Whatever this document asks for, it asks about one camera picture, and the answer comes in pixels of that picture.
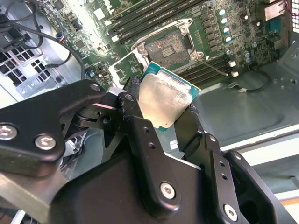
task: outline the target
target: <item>black dimm slot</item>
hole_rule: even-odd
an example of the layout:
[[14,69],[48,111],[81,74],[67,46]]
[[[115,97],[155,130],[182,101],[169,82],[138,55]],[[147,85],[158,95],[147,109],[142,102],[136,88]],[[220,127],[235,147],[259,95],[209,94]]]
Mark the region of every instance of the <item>black dimm slot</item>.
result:
[[139,10],[135,10],[121,18],[120,21],[117,21],[114,23],[114,26],[112,30],[114,32],[119,31],[119,29],[125,25],[127,25],[130,22],[133,22],[134,20],[144,16],[145,14],[148,14],[152,11],[154,11],[157,7],[160,7],[162,4],[168,2],[168,0],[160,0],[160,1],[155,1],[147,4],[145,7]]
[[132,11],[132,12],[129,12],[128,14],[126,14],[126,15],[117,15],[117,16],[115,16],[115,17],[113,17],[113,18],[111,18],[111,22],[112,23],[114,23],[114,22],[118,22],[120,19],[124,19],[125,17],[127,17],[127,16],[129,16],[129,15],[133,15],[134,13],[138,13],[138,12],[140,12],[142,9],[140,9],[140,8],[145,8],[145,7],[148,7],[150,4],[152,4],[152,3],[155,3],[155,2],[153,2],[154,0],[146,0],[146,3],[144,4],[144,5],[142,5],[142,4],[140,4],[140,6],[138,6],[134,11]]
[[[191,0],[191,1],[189,1],[189,2],[192,2],[192,4],[187,5],[187,6],[183,7],[183,8],[181,8],[180,10],[176,11],[175,13],[176,13],[176,14],[179,14],[179,13],[181,13],[181,12],[183,12],[183,11],[186,11],[186,10],[189,9],[189,8],[192,8],[193,6],[199,4],[199,3],[203,2],[203,1],[204,1],[204,0]],[[153,27],[155,27],[155,26],[157,26],[157,25],[159,25],[159,24],[164,23],[165,21],[167,21],[167,20],[170,19],[171,17],[173,17],[173,14],[170,14],[170,15],[164,17],[164,18],[161,19],[161,20],[158,20],[158,21],[156,21],[156,22],[154,22],[154,23],[152,23],[152,24],[150,24],[150,25],[147,25],[146,27],[143,27],[143,28],[145,28],[144,30],[142,30],[143,28],[141,28],[141,29],[139,29],[139,30],[133,32],[132,34],[128,34],[128,35],[126,35],[125,37],[123,37],[123,38],[120,40],[120,42],[121,42],[122,44],[124,44],[127,40],[129,40],[129,39],[131,39],[131,38],[134,38],[135,36],[140,35],[140,34],[144,33],[145,31],[147,31],[147,30],[149,30],[149,29],[152,29]]]
[[219,80],[220,78],[222,78],[223,76],[221,75],[214,75],[213,77],[209,78],[208,80],[204,80],[204,81],[200,81],[197,82],[196,84],[194,84],[195,86],[201,87],[203,85],[206,85],[208,83],[211,83],[213,81]]
[[166,1],[165,3],[163,3],[160,7],[156,8],[154,11],[150,12],[150,14],[145,15],[143,18],[140,18],[140,20],[138,21],[134,21],[132,24],[130,24],[130,26],[128,27],[122,27],[118,30],[118,32],[116,33],[116,35],[121,34],[122,31],[125,31],[126,33],[130,32],[130,31],[134,31],[134,29],[140,25],[143,25],[144,23],[148,23],[151,20],[153,20],[155,17],[158,17],[160,14],[163,13],[168,13],[168,11],[175,11],[175,7],[178,5],[181,5],[182,2],[181,0],[176,0],[174,2],[170,2],[170,1]]
[[[227,72],[227,70],[225,68],[218,69],[218,70],[222,71],[222,72]],[[203,81],[208,80],[211,77],[216,76],[216,75],[220,76],[220,77],[224,76],[224,75],[221,75],[221,74],[219,74],[218,72],[216,72],[214,70],[211,70],[209,72],[206,72],[205,74],[200,73],[197,76],[194,76],[193,78],[189,79],[188,82],[190,82],[190,83],[203,82]]]
[[[221,66],[221,67],[218,67],[216,69],[218,69],[219,71],[221,71],[223,68],[225,68],[225,65],[224,66]],[[208,75],[209,73],[211,73],[212,71],[215,71],[211,68],[209,69],[206,69],[204,71],[196,71],[196,72],[193,72],[192,74],[186,76],[186,77],[182,77],[183,79],[187,80],[188,82],[190,82],[191,80],[193,80],[195,77],[199,77],[199,76],[206,76]]]
[[[204,65],[204,64],[202,64],[202,65],[203,65],[203,66],[199,65],[199,66],[197,66],[197,67],[195,67],[195,68],[192,68],[192,69],[190,69],[190,70],[187,70],[187,71],[185,71],[185,72],[183,72],[183,73],[180,73],[180,74],[178,74],[178,75],[181,76],[181,77],[183,77],[183,78],[185,78],[185,77],[188,77],[188,76],[190,76],[190,75],[192,75],[192,74],[194,74],[194,73],[200,72],[200,71],[213,70],[213,69],[209,68],[208,66],[206,66],[206,65]],[[213,67],[219,69],[219,68],[224,67],[224,66],[226,65],[226,62],[223,61],[223,60],[221,60],[221,61],[216,61],[216,62],[214,62],[214,63],[209,63],[209,65],[211,65],[211,66],[213,66]]]

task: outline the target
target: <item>mounting screw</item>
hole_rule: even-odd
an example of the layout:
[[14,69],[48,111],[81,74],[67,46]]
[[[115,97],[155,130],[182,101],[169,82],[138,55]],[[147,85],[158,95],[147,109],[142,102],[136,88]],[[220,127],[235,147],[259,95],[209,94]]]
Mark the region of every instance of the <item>mounting screw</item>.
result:
[[0,125],[0,140],[11,140],[18,134],[16,128],[10,125]]
[[101,88],[98,84],[91,84],[90,85],[90,88],[92,88],[93,90],[96,90],[96,91],[101,91]]
[[36,138],[35,144],[42,150],[50,150],[55,147],[56,141],[49,135],[41,135]]
[[214,136],[212,136],[212,135],[210,135],[210,139],[211,139],[212,141],[216,141],[216,138],[215,138]]
[[173,199],[176,194],[173,187],[169,183],[166,183],[166,182],[161,183],[160,189],[161,189],[161,192],[164,195],[164,197],[166,197],[168,199]]
[[230,206],[229,204],[225,204],[223,206],[225,214],[232,220],[232,221],[237,221],[238,220],[238,216],[236,211],[233,209],[232,206]]
[[133,97],[131,95],[129,95],[129,94],[126,94],[125,98],[127,98],[130,101],[134,101]]
[[234,156],[235,156],[235,158],[237,158],[238,160],[241,160],[241,156],[240,156],[238,153],[234,152]]

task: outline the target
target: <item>black cable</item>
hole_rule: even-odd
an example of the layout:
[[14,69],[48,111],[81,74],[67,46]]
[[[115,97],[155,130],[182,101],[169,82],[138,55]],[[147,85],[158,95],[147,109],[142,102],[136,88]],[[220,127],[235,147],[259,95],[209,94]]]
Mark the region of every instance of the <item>black cable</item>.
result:
[[60,44],[61,46],[63,46],[64,48],[66,48],[75,58],[76,60],[79,62],[79,64],[81,65],[81,79],[84,79],[85,78],[85,68],[84,68],[84,62],[82,61],[81,57],[73,50],[71,49],[69,46],[67,46],[66,44],[60,42],[59,40],[57,40],[55,37],[53,36],[50,36],[48,34],[44,34],[42,32],[39,32],[39,31],[36,31],[36,30],[33,30],[33,29],[30,29],[28,27],[25,27],[19,23],[16,23],[16,22],[13,22],[13,21],[9,21],[5,24],[0,24],[0,27],[7,27],[7,26],[12,26],[12,27],[16,27],[16,28],[19,28],[21,30],[24,30],[24,31],[27,31],[27,32],[30,32],[30,33],[33,33],[33,34],[37,34],[37,35],[40,35],[44,38],[47,38],[49,40],[52,40],[58,44]]
[[253,92],[260,92],[262,91],[263,89],[265,89],[268,85],[270,85],[272,79],[271,79],[271,76],[263,71],[263,70],[260,70],[260,69],[253,69],[253,71],[261,74],[262,76],[266,77],[267,78],[267,81],[265,82],[264,85],[262,85],[261,87],[257,88],[257,89],[252,89],[252,90],[249,90],[249,89],[246,89],[244,87],[241,87],[239,84],[235,83],[235,85],[233,85],[231,88],[235,88],[237,89],[239,92],[247,92],[247,93],[253,93]]
[[[30,0],[30,1],[28,1],[28,0],[16,0],[16,1],[10,3],[10,4],[8,5],[7,9],[6,9],[6,12],[5,12],[5,15],[6,15],[6,16],[8,15],[9,9],[10,9],[14,4],[16,4],[16,3],[18,3],[18,2],[25,2],[25,3],[32,4],[32,5],[34,6],[34,7],[33,7],[33,10],[32,10],[32,14],[30,14],[30,15],[28,15],[28,16],[22,18],[22,19],[19,19],[19,20],[10,20],[8,23],[6,23],[6,24],[4,24],[4,25],[10,25],[10,26],[18,27],[19,29],[25,30],[25,31],[27,31],[27,32],[31,32],[31,33],[33,33],[33,34],[37,34],[37,35],[39,36],[39,42],[38,42],[37,46],[35,46],[35,47],[31,47],[31,46],[25,45],[28,49],[36,49],[36,48],[39,48],[39,47],[42,45],[42,43],[43,43],[43,37],[48,38],[48,39],[50,39],[50,40],[53,40],[53,41],[59,43],[60,45],[64,46],[64,47],[65,47],[66,49],[68,49],[68,51],[69,51],[69,55],[67,56],[67,58],[66,58],[63,62],[61,62],[61,63],[59,63],[59,64],[48,64],[48,65],[46,65],[45,67],[47,67],[47,68],[57,68],[57,67],[59,67],[59,66],[65,64],[65,63],[67,63],[67,62],[70,60],[71,56],[74,55],[74,57],[78,60],[78,62],[80,63],[80,65],[81,65],[81,67],[82,67],[82,71],[81,71],[81,79],[85,79],[84,63],[83,63],[83,61],[81,60],[80,56],[78,56],[77,53],[76,53],[74,50],[72,50],[71,48],[67,47],[67,45],[61,43],[61,42],[58,41],[56,38],[51,37],[50,35],[46,35],[46,34],[44,34],[44,33],[41,32],[40,27],[39,27],[39,25],[38,25],[38,23],[37,23],[37,19],[36,19],[37,8],[38,8],[38,6],[40,6],[40,7],[44,8],[44,9],[47,9],[47,10],[54,16],[54,18],[56,19],[56,22],[59,24],[59,26],[60,26],[60,30],[61,30],[61,33],[60,33],[60,34],[61,34],[61,35],[64,35],[62,25],[61,25],[61,23],[59,22],[59,19],[57,18],[57,16],[56,16],[56,15],[55,15],[55,14],[54,14],[54,13],[47,7],[47,6],[44,6],[44,5],[42,5],[42,4],[38,3],[38,2],[36,2],[35,0]],[[33,21],[34,21],[34,25],[35,25],[35,27],[36,27],[36,30],[32,30],[32,29],[30,29],[30,28],[27,28],[27,27],[21,25],[21,24],[16,23],[16,22],[18,22],[18,21],[24,21],[24,20],[30,18],[31,16],[33,17]]]

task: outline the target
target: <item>capacitor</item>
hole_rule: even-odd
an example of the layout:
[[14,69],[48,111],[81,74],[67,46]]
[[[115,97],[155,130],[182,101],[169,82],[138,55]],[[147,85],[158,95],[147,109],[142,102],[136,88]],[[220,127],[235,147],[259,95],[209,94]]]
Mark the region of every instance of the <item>capacitor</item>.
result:
[[255,26],[255,27],[259,27],[259,26],[261,25],[261,22],[260,22],[260,21],[256,21],[256,20],[254,20],[254,21],[251,22],[251,24],[252,24],[253,26]]
[[226,24],[228,22],[227,18],[223,18],[220,20],[221,24]]
[[247,19],[249,19],[249,16],[248,16],[247,14],[241,14],[241,15],[240,15],[240,18],[241,18],[242,20],[247,20]]
[[218,14],[220,16],[224,16],[225,15],[225,10],[224,9],[219,10]]
[[224,38],[225,42],[230,42],[232,40],[232,38],[230,36],[227,36]]
[[245,55],[245,58],[250,58],[251,57],[251,53],[249,51],[245,51],[244,55]]
[[232,54],[232,52],[230,51],[230,49],[226,49],[225,53],[226,53],[226,55],[231,55]]
[[223,31],[225,34],[229,34],[229,28],[228,28],[228,27],[223,28],[222,31]]
[[253,42],[253,43],[251,44],[251,46],[252,46],[253,48],[256,48],[256,47],[257,47],[257,43],[256,43],[256,42]]

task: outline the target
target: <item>cable wire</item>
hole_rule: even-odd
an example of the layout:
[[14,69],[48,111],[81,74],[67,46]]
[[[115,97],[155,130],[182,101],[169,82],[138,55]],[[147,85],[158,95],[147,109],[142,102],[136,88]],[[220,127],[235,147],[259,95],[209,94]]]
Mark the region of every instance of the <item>cable wire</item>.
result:
[[238,83],[231,83],[231,86],[228,88],[229,89],[235,88],[238,90],[238,92],[253,93],[253,92],[260,92],[260,91],[264,90],[268,85],[270,85],[270,83],[272,82],[272,79],[271,79],[271,76],[267,72],[260,70],[260,69],[253,69],[253,70],[256,71],[258,74],[267,78],[267,81],[265,82],[264,85],[262,85],[261,87],[259,87],[257,89],[249,90],[244,87],[241,87],[240,84],[238,84]]
[[[33,34],[36,34],[39,36],[39,43],[37,46],[41,46],[41,44],[43,43],[43,41],[41,41],[40,38],[44,37],[44,38],[47,38],[49,40],[52,40],[52,41],[55,41],[57,42],[58,44],[62,45],[64,48],[66,48],[68,51],[69,51],[69,55],[68,57],[66,58],[66,60],[64,60],[63,62],[59,63],[59,64],[49,64],[49,65],[46,65],[47,68],[55,68],[55,67],[59,67],[65,63],[67,63],[69,61],[69,59],[71,58],[72,55],[74,55],[74,57],[76,58],[76,60],[79,62],[79,64],[81,65],[81,79],[85,79],[85,68],[84,68],[84,63],[81,59],[81,57],[73,50],[71,49],[69,46],[67,46],[66,44],[62,43],[62,40],[58,40],[57,38],[55,37],[52,37],[50,35],[47,35],[45,33],[42,33],[40,28],[39,28],[39,25],[37,23],[37,20],[36,20],[36,13],[37,13],[37,8],[38,6],[44,8],[44,9],[47,9],[49,11],[50,14],[52,14],[54,16],[54,18],[56,19],[57,23],[59,24],[60,26],[60,29],[61,29],[61,33],[60,35],[61,36],[64,36],[63,34],[63,28],[62,28],[62,25],[61,23],[59,22],[59,19],[57,18],[57,16],[47,7],[47,6],[44,6],[42,5],[41,3],[38,3],[37,1],[35,0],[16,0],[12,3],[10,3],[5,11],[5,16],[7,17],[8,16],[8,13],[9,13],[9,10],[11,9],[11,7],[13,5],[15,5],[16,3],[19,3],[19,2],[25,2],[25,3],[28,3],[28,4],[32,4],[34,7],[33,9],[33,12],[32,14],[24,17],[24,18],[21,18],[21,19],[18,19],[18,20],[9,20],[8,22],[6,23],[3,23],[3,24],[0,24],[0,28],[1,29],[6,29],[6,28],[10,28],[10,27],[15,27],[15,28],[18,28],[18,29],[21,29],[21,30],[24,30],[26,32],[30,32],[30,33],[33,33]],[[23,26],[17,22],[19,21],[24,21],[24,20],[27,20],[29,19],[30,17],[33,17],[34,19],[34,24],[36,26],[36,30],[33,30],[33,29],[30,29],[26,26]],[[26,45],[26,47],[28,47],[29,49],[35,49],[37,47],[31,47],[31,46],[28,46]]]

